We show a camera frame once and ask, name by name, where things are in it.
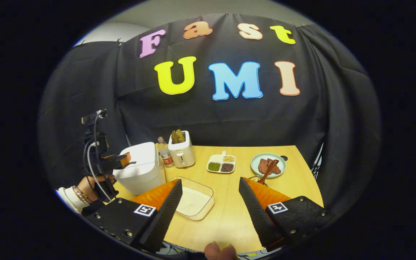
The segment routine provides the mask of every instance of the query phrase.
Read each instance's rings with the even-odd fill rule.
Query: light blue plate
[[[261,161],[261,159],[265,159],[267,161],[268,158],[272,159],[272,160],[279,160],[279,163],[277,163],[277,167],[279,167],[279,169],[281,169],[282,172],[279,173],[279,174],[270,173],[269,176],[267,176],[266,179],[281,176],[282,173],[284,173],[285,168],[287,168],[287,164],[282,159],[282,157],[280,157],[279,155],[275,155],[273,153],[260,153],[259,155],[256,155],[255,157],[253,157],[252,160],[251,160],[251,169],[253,169],[253,171],[256,173],[256,175],[261,176],[261,177],[264,176],[264,174],[260,173],[259,170],[258,170],[259,161]]]

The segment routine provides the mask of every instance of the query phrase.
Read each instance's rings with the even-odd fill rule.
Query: yellow letter
[[[190,25],[187,25],[184,30],[186,32],[183,36],[186,39],[192,39],[199,35],[208,35],[213,32],[213,29],[204,21],[191,23]]]
[[[173,84],[171,78],[171,67],[173,66],[172,61],[166,61],[155,66],[158,75],[158,84],[160,89],[170,95],[182,94],[189,91],[195,83],[194,75],[194,61],[196,58],[194,56],[188,56],[181,58],[178,63],[182,64],[182,69],[184,72],[184,81],[181,84]]]
[[[240,30],[238,33],[245,39],[261,40],[263,34],[260,33],[258,26],[248,23],[239,23],[237,28]]]
[[[277,38],[283,41],[284,43],[288,44],[295,44],[296,41],[294,39],[290,39],[288,34],[292,34],[289,30],[286,30],[283,26],[276,25],[270,27],[272,30],[276,31]]]
[[[296,87],[296,81],[293,74],[295,64],[290,61],[276,61],[274,65],[279,68],[280,75],[282,76],[282,88],[280,89],[280,94],[285,96],[299,95],[301,91]]]

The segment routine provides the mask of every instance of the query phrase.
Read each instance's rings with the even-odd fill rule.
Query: bracelet
[[[92,200],[90,198],[88,198],[88,196],[86,196],[86,194],[84,194],[78,187],[76,187],[76,189],[79,190],[79,192],[81,193],[81,196],[85,197],[86,199],[88,199],[92,203]]]
[[[78,189],[75,185],[73,185],[73,191],[76,193],[78,198],[80,198],[84,202],[84,204],[89,205],[89,203],[86,202],[85,198],[81,196],[81,193],[79,193],[79,191],[76,191],[75,188]]]

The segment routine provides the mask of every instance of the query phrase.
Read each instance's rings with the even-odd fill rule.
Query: wooden table
[[[252,177],[251,159],[259,153],[286,155],[285,172],[274,179],[267,179],[266,184],[291,198],[307,196],[324,207],[317,183],[296,146],[267,147],[215,147],[193,146],[195,164],[188,168],[165,168],[166,180],[174,176],[183,176],[213,189],[214,206],[206,217],[200,221],[192,221],[174,214],[165,236],[165,241],[192,250],[203,251],[205,246],[216,241],[221,248],[230,243],[238,253],[261,250],[258,235],[253,227],[245,203],[238,192],[240,177]],[[211,155],[226,151],[236,157],[233,173],[211,173],[206,164]],[[135,196],[121,186],[114,184],[119,196],[132,199]]]

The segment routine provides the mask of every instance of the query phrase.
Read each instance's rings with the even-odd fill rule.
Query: white appliance
[[[152,142],[141,143],[122,150],[120,155],[129,152],[130,164],[121,170],[113,170],[117,181],[134,195],[143,194],[166,183],[163,161]]]
[[[172,143],[171,135],[169,138],[168,149],[170,150],[171,158],[177,168],[184,168],[192,166],[195,163],[194,150],[192,148],[192,141],[188,131],[181,131],[185,135],[184,143]]]

